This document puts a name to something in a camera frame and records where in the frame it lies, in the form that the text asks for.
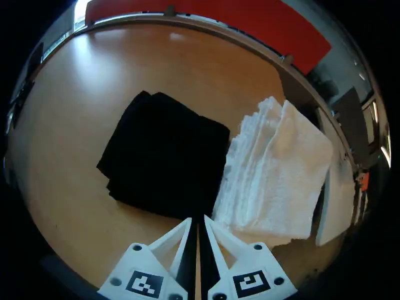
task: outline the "folded towel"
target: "folded towel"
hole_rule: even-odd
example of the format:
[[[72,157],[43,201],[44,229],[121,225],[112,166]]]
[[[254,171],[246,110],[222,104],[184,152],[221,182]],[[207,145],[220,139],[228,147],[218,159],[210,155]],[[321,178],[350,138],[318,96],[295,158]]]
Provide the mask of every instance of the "folded towel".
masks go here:
[[[333,154],[288,101],[246,116],[229,147],[213,219],[234,231],[306,239]]]
[[[175,99],[143,91],[123,113],[97,168],[114,199],[167,217],[210,216],[229,129]]]

